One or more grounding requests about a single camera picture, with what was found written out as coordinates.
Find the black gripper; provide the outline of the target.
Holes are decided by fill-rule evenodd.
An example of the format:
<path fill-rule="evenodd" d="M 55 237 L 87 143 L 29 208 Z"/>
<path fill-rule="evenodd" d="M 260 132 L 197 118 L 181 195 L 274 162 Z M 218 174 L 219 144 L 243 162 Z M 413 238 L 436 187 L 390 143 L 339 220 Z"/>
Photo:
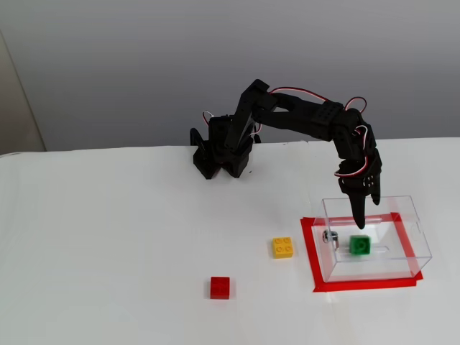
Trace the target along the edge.
<path fill-rule="evenodd" d="M 374 205 L 381 200 L 382 161 L 378 149 L 366 157 L 365 168 L 357 175 L 340 176 L 339 187 L 348 194 L 352 215 L 359 229 L 365 227 L 365 198 L 371 196 Z"/>

